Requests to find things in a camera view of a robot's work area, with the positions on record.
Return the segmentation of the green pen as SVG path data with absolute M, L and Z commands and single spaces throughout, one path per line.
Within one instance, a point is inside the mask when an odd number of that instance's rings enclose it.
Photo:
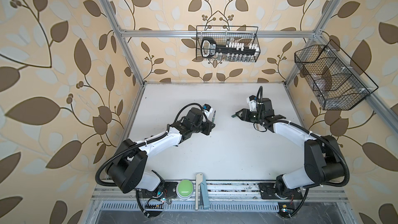
M 215 117 L 216 117 L 216 111 L 214 111 L 213 116 L 212 116 L 212 122 L 215 123 Z

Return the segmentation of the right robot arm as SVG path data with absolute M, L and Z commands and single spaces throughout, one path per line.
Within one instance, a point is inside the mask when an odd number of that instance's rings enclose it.
M 258 124 L 264 129 L 283 136 L 304 151 L 301 168 L 276 178 L 272 192 L 280 199 L 286 199 L 301 188 L 321 185 L 344 187 L 349 183 L 348 164 L 340 151 L 337 140 L 330 135 L 320 136 L 304 127 L 287 121 L 282 115 L 264 114 L 243 109 L 232 117 Z

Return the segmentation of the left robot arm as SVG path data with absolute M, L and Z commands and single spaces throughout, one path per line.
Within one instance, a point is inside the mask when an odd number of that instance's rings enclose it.
M 215 124 L 209 120 L 214 109 L 208 105 L 190 103 L 177 114 L 166 130 L 139 142 L 124 140 L 115 154 L 105 161 L 95 174 L 95 181 L 104 187 L 118 187 L 127 194 L 147 190 L 156 197 L 165 192 L 165 180 L 154 170 L 146 170 L 147 161 L 166 149 L 180 145 L 193 134 L 210 135 Z

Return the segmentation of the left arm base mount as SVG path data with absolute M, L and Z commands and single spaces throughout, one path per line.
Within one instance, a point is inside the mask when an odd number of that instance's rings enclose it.
M 139 195 L 142 198 L 155 198 L 155 199 L 176 199 L 177 198 L 177 184 L 176 181 L 161 181 L 160 185 L 154 190 L 149 191 L 146 189 L 139 189 Z

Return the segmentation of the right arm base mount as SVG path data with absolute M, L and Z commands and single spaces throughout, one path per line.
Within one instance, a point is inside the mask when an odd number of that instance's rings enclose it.
M 263 200 L 302 200 L 303 195 L 299 188 L 282 189 L 279 191 L 275 182 L 258 183 L 261 199 Z

